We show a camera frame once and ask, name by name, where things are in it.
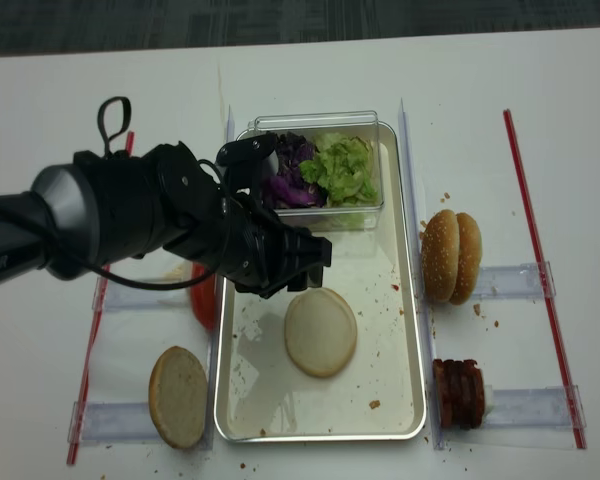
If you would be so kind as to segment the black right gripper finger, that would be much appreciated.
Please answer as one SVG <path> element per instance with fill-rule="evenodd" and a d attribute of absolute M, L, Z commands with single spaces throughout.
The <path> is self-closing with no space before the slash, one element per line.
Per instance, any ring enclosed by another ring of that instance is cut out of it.
<path fill-rule="evenodd" d="M 324 267 L 314 265 L 307 270 L 307 286 L 309 288 L 321 288 L 323 285 Z"/>

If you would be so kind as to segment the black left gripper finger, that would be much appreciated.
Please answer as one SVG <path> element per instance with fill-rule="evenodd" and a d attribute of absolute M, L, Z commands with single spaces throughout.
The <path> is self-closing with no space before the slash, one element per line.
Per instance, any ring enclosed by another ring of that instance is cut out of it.
<path fill-rule="evenodd" d="M 308 274 L 303 271 L 291 278 L 287 285 L 289 292 L 300 292 L 308 288 Z"/>

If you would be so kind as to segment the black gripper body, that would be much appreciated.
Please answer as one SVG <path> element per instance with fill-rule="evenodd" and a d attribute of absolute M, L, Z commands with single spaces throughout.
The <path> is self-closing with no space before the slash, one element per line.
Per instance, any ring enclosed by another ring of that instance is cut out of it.
<path fill-rule="evenodd" d="M 228 246 L 217 273 L 240 293 L 267 299 L 286 289 L 291 278 L 332 263 L 332 243 L 304 227 L 292 227 L 250 195 L 231 198 Z"/>

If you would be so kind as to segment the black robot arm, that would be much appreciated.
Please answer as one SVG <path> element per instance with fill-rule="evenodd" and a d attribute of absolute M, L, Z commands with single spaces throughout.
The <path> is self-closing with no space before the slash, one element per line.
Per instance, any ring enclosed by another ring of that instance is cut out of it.
<path fill-rule="evenodd" d="M 271 134 L 225 144 L 214 161 L 184 144 L 45 168 L 28 191 L 0 196 L 0 284 L 44 269 L 61 280 L 163 249 L 238 291 L 268 298 L 318 287 L 332 245 L 285 224 L 260 200 Z"/>

